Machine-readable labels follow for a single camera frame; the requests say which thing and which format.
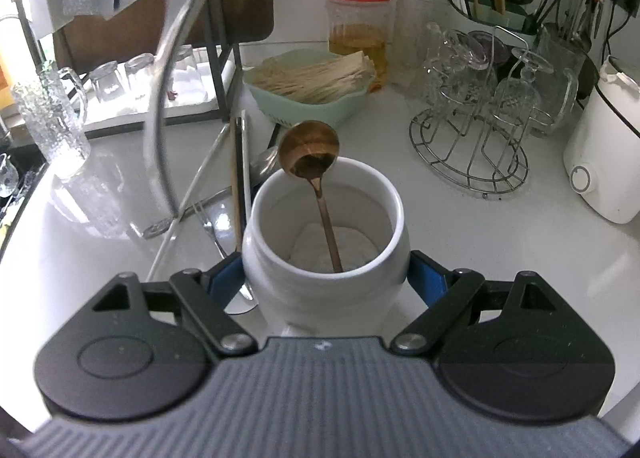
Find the steel fork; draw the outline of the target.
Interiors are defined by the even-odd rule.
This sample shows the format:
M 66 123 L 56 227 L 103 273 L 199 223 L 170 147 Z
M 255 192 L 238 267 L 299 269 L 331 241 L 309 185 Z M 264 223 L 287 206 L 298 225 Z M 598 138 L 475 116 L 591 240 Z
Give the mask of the steel fork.
M 201 207 L 209 207 L 210 205 L 217 203 L 219 201 L 222 201 L 224 199 L 227 199 L 230 196 L 231 196 L 230 187 L 220 189 L 217 192 L 215 192 L 213 195 L 205 199 L 198 200 L 198 202 L 194 202 L 190 204 L 188 207 L 185 207 L 182 211 L 179 212 L 179 214 L 177 215 L 177 218 L 180 219 L 180 221 L 183 221 L 184 219 L 189 218 L 190 216 L 195 214 L 195 207 L 197 205 L 200 205 Z M 166 233 L 166 231 L 170 228 L 174 220 L 175 220 L 174 217 L 166 217 L 161 221 L 158 221 L 155 224 L 149 227 L 146 227 L 145 230 L 143 230 L 143 233 L 141 235 L 142 238 L 145 240 L 151 240 L 158 236 L 161 236 L 163 233 Z

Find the white ceramic mug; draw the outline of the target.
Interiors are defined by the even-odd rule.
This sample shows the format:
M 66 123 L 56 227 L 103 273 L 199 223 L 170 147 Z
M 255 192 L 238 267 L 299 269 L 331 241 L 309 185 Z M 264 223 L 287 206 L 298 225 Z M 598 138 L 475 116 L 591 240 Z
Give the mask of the white ceramic mug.
M 378 335 L 406 280 L 405 208 L 374 167 L 339 158 L 322 190 L 341 267 L 335 269 L 316 196 L 278 170 L 260 187 L 243 239 L 243 269 L 276 337 Z

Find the copper long-handled spoon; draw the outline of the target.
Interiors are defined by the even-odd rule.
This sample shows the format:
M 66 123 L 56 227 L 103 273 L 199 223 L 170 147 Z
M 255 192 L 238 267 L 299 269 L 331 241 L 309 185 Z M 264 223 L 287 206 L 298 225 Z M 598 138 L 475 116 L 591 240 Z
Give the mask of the copper long-handled spoon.
M 281 169 L 288 175 L 308 181 L 314 189 L 330 260 L 335 273 L 343 271 L 329 208 L 322 189 L 322 178 L 340 154 L 340 140 L 331 126 L 320 121 L 303 121 L 291 127 L 278 148 Z

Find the large steel spoon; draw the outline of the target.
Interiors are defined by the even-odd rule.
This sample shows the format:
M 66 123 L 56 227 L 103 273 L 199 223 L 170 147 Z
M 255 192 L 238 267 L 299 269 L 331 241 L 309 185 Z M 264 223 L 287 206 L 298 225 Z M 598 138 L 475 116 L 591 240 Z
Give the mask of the large steel spoon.
M 262 152 L 250 164 L 250 182 L 257 186 L 280 169 L 278 147 L 273 146 Z

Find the upturned glass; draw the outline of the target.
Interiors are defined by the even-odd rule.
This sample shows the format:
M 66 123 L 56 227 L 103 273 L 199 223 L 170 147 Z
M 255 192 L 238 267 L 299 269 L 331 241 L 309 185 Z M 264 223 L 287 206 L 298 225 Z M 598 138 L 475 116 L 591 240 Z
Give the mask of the upturned glass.
M 118 72 L 118 63 L 109 61 L 89 73 L 91 84 L 100 103 L 112 102 L 125 95 Z
M 201 82 L 198 66 L 195 62 L 193 47 L 182 45 L 177 52 L 174 69 L 172 69 L 169 99 L 175 101 L 182 92 Z
M 153 78 L 154 54 L 142 52 L 125 63 L 125 73 L 129 90 L 134 99 L 142 99 L 149 94 Z

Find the upturned glass right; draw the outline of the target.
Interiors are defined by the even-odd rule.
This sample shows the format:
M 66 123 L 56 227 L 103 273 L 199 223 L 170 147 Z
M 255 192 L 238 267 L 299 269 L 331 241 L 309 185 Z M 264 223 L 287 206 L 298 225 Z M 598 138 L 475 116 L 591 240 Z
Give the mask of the upturned glass right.
M 169 99 L 175 101 L 182 92 L 201 82 L 198 66 L 195 62 L 193 47 L 182 45 L 177 52 L 174 69 L 172 69 Z

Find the upturned glass left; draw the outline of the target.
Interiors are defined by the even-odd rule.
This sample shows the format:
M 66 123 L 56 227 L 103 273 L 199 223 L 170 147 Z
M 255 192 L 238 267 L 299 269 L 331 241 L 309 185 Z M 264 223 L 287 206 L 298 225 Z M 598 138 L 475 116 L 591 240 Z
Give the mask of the upturned glass left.
M 118 63 L 109 61 L 89 73 L 91 84 L 100 103 L 112 102 L 125 95 L 118 72 Z

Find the white black chopstick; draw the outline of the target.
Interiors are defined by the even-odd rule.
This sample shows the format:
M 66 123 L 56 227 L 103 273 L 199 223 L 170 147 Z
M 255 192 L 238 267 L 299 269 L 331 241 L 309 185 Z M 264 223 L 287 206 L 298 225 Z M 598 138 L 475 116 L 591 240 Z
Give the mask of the white black chopstick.
M 250 181 L 250 137 L 248 137 L 248 122 L 245 110 L 240 112 L 240 129 L 241 129 L 241 153 L 242 153 L 242 177 L 243 177 L 243 193 L 244 193 L 244 219 L 245 225 L 250 221 L 250 212 L 252 211 L 252 185 Z

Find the red-lid plastic jar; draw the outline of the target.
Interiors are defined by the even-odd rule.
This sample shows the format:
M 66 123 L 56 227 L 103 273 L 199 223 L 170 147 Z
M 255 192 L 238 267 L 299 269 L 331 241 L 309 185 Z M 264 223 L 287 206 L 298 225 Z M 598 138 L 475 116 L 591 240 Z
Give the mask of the red-lid plastic jar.
M 376 71 L 370 92 L 382 88 L 387 72 L 386 43 L 392 0 L 326 0 L 329 51 L 362 51 Z

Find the green basket of sticks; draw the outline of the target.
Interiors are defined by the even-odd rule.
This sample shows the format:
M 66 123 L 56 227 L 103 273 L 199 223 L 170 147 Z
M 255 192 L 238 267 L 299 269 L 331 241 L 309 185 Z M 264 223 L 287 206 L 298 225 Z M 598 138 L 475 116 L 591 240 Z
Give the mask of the green basket of sticks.
M 340 126 L 364 108 L 374 80 L 373 63 L 361 51 L 295 49 L 244 74 L 258 109 L 285 127 L 309 120 Z

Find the black dish rack shelf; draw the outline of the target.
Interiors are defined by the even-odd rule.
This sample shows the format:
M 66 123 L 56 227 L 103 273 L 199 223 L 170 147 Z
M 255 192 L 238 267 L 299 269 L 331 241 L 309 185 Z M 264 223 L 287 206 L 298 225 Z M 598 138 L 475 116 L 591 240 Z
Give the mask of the black dish rack shelf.
M 126 9 L 137 0 L 124 1 L 127 3 L 124 8 Z M 70 9 L 72 0 L 22 0 L 22 2 L 25 5 L 27 22 L 38 40 L 46 37 L 53 40 L 55 32 L 79 17 L 73 17 L 64 12 Z M 177 100 L 169 100 L 166 103 L 167 125 L 217 120 L 229 115 L 234 84 L 239 78 L 236 74 L 236 56 L 231 45 L 217 44 L 212 38 L 207 38 L 205 25 L 205 20 L 199 18 L 186 40 L 186 43 L 193 47 L 201 82 L 182 92 Z M 149 94 L 142 99 L 132 97 L 125 73 L 127 61 L 116 61 L 125 95 L 110 103 L 100 103 L 93 90 L 89 92 L 84 131 L 90 139 L 143 129 L 151 88 Z

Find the brown wooden chopstick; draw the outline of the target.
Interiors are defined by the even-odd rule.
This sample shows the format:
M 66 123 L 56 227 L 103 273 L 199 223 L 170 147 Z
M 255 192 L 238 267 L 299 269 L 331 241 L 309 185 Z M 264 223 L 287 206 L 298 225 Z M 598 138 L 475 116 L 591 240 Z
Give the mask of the brown wooden chopstick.
M 233 201 L 233 227 L 235 234 L 235 250 L 241 251 L 243 234 L 243 205 L 242 197 L 242 151 L 240 144 L 240 130 L 236 125 L 236 120 L 230 121 L 231 134 L 231 193 Z

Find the tall textured glass mug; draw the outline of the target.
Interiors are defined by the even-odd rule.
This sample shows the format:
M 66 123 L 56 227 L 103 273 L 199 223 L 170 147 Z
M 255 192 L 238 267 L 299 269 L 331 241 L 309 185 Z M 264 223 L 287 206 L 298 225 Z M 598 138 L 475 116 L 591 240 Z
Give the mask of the tall textured glass mug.
M 61 181 L 74 178 L 91 153 L 84 132 L 88 98 L 77 73 L 48 60 L 34 76 L 15 83 L 12 96 L 53 173 Z

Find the white electric cooker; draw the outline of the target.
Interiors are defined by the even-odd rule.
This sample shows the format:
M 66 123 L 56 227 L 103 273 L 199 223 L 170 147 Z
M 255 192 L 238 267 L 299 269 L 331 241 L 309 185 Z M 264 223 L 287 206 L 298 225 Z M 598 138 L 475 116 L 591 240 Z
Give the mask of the white electric cooker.
M 563 153 L 570 188 L 599 215 L 639 214 L 639 69 L 608 56 Z

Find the wine glass in sink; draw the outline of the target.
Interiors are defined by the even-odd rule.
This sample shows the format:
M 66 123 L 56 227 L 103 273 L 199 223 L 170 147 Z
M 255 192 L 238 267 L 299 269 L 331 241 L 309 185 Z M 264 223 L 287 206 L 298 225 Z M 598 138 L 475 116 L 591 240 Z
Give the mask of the wine glass in sink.
M 20 174 L 16 167 L 9 159 L 9 155 L 1 153 L 0 155 L 0 197 L 7 198 L 18 187 L 20 183 Z

